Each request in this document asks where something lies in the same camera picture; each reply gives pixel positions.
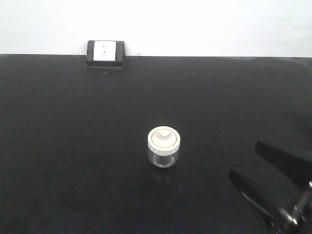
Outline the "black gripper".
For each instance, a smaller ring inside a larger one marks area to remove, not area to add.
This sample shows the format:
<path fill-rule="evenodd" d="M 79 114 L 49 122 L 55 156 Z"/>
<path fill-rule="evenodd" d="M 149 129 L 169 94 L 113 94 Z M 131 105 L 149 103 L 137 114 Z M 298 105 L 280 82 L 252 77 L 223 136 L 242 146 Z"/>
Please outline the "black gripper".
<path fill-rule="evenodd" d="M 255 152 L 285 175 L 298 189 L 304 190 L 300 199 L 287 210 L 288 198 L 245 174 L 231 168 L 228 180 L 267 229 L 275 229 L 276 234 L 304 233 L 312 218 L 312 162 L 261 141 L 256 143 Z"/>

